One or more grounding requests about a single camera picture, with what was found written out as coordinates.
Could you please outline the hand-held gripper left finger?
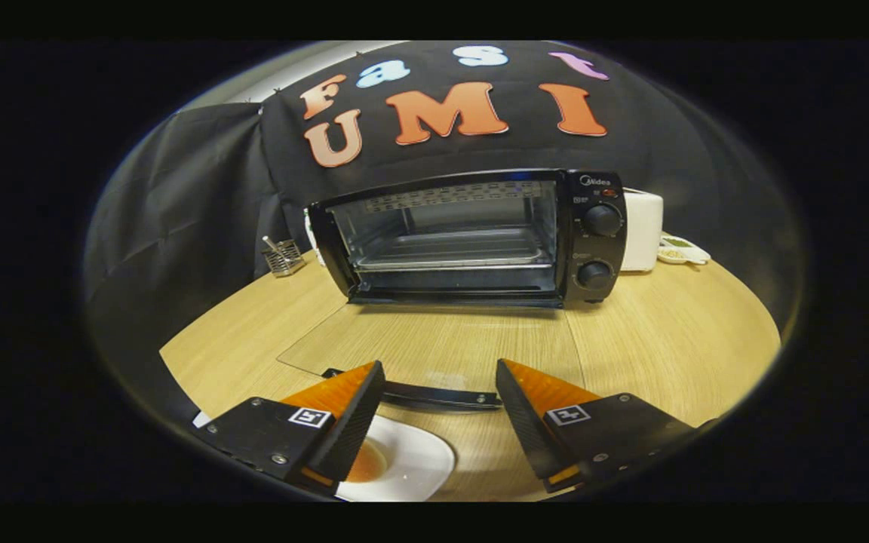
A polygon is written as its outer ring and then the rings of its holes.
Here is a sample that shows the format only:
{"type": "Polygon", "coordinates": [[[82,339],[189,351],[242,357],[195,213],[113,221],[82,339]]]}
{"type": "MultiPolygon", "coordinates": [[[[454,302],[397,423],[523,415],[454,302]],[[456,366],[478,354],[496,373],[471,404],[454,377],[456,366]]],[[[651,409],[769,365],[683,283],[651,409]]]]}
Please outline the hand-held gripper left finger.
{"type": "Polygon", "coordinates": [[[347,480],[382,402],[374,360],[280,400],[252,397],[198,428],[238,463],[303,492],[334,497],[347,480]]]}

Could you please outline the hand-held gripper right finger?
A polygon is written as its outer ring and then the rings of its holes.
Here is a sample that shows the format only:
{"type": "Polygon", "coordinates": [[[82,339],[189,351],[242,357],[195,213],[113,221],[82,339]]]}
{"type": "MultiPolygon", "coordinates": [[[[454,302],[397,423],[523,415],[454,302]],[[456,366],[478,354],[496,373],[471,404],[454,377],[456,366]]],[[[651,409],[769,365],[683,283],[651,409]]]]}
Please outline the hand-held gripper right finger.
{"type": "Polygon", "coordinates": [[[496,389],[546,492],[614,484],[717,422],[692,426],[634,393],[600,396],[513,360],[497,361],[496,389]]]}

